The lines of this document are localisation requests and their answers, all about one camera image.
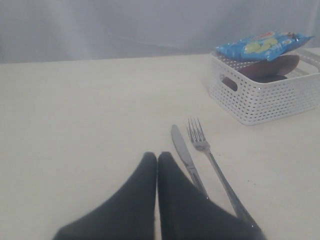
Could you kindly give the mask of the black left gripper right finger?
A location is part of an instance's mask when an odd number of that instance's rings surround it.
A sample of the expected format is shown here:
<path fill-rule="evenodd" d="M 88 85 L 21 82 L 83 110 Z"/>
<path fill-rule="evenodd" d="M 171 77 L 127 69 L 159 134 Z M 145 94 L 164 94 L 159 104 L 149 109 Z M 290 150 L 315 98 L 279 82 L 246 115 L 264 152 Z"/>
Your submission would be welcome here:
<path fill-rule="evenodd" d="M 157 165 L 158 205 L 164 240 L 261 240 L 260 230 L 207 199 L 170 152 Z"/>

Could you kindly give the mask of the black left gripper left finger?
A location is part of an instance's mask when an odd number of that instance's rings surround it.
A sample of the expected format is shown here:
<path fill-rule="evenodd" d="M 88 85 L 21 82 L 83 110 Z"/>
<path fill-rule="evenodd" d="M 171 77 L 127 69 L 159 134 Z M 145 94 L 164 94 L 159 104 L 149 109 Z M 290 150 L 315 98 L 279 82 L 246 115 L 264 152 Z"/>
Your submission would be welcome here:
<path fill-rule="evenodd" d="M 128 178 L 107 201 L 61 227 L 55 240 L 153 240 L 157 158 L 146 152 Z"/>

